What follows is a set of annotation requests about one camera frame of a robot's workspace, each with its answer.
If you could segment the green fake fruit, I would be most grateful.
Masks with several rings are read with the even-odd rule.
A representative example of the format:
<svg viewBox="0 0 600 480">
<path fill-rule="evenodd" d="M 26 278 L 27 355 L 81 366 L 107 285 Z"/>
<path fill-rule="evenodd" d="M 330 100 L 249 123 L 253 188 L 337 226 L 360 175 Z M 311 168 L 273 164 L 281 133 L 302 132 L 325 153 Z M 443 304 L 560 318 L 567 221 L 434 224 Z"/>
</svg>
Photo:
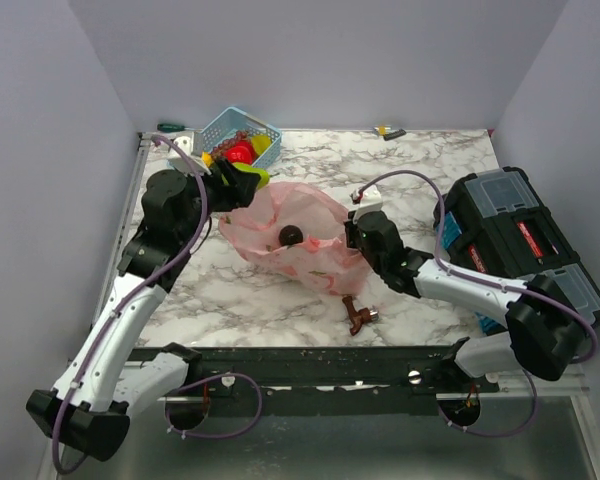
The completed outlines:
<svg viewBox="0 0 600 480">
<path fill-rule="evenodd" d="M 252 165 L 247 165 L 244 172 L 252 175 L 253 177 L 258 177 L 258 182 L 256 186 L 257 190 L 262 189 L 270 182 L 270 175 L 264 169 L 254 168 Z"/>
</svg>

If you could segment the pink plastic bag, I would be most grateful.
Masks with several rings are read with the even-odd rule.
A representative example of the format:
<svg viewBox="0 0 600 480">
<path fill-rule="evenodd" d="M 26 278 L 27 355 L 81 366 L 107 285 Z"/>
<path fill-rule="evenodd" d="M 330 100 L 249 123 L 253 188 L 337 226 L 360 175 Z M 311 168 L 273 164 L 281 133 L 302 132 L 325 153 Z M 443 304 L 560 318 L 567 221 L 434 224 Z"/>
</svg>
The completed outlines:
<svg viewBox="0 0 600 480">
<path fill-rule="evenodd" d="M 223 237 L 246 261 L 322 294 L 357 295 L 370 267 L 347 246 L 347 208 L 306 183 L 275 182 L 220 217 Z"/>
</svg>

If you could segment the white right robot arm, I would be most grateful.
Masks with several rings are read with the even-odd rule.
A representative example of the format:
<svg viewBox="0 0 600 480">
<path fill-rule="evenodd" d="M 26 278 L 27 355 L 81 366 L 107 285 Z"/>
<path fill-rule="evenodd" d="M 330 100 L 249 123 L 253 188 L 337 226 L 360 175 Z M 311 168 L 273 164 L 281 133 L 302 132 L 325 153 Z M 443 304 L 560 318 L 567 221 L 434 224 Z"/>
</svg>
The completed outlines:
<svg viewBox="0 0 600 480">
<path fill-rule="evenodd" d="M 522 369 L 557 381 L 580 360 L 581 345 L 594 338 L 591 325 L 561 288 L 545 275 L 529 280 L 499 278 L 453 266 L 409 248 L 381 210 L 350 212 L 348 246 L 358 250 L 387 287 L 415 298 L 445 301 L 483 314 L 504 330 L 457 341 L 440 367 L 440 379 L 460 392 L 487 373 Z"/>
</svg>

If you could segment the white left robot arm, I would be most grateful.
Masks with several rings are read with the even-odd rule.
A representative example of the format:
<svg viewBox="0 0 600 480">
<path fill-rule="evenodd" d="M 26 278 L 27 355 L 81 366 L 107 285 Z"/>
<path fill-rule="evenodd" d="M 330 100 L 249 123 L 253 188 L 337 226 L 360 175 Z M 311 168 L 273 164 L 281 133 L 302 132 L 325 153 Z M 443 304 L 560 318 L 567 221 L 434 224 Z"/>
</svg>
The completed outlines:
<svg viewBox="0 0 600 480">
<path fill-rule="evenodd" d="M 82 458 L 109 460 L 131 420 L 159 397 L 206 391 L 201 354 L 177 343 L 161 348 L 134 374 L 123 370 L 142 330 L 171 292 L 214 213 L 247 207 L 267 185 L 266 171 L 218 160 L 203 172 L 160 170 L 141 198 L 143 217 L 118 264 L 109 297 L 76 357 L 49 390 L 34 390 L 26 410 L 51 440 L 61 474 L 69 447 Z"/>
</svg>

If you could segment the red fake fruit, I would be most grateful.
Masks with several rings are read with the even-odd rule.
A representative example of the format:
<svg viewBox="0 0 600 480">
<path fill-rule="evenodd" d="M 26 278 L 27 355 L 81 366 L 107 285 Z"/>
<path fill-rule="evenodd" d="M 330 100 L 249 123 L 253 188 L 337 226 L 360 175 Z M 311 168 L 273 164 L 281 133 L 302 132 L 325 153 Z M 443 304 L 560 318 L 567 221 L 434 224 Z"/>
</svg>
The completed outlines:
<svg viewBox="0 0 600 480">
<path fill-rule="evenodd" d="M 248 147 L 236 145 L 229 148 L 225 152 L 225 157 L 230 163 L 241 163 L 251 165 L 253 163 L 253 155 Z"/>
</svg>

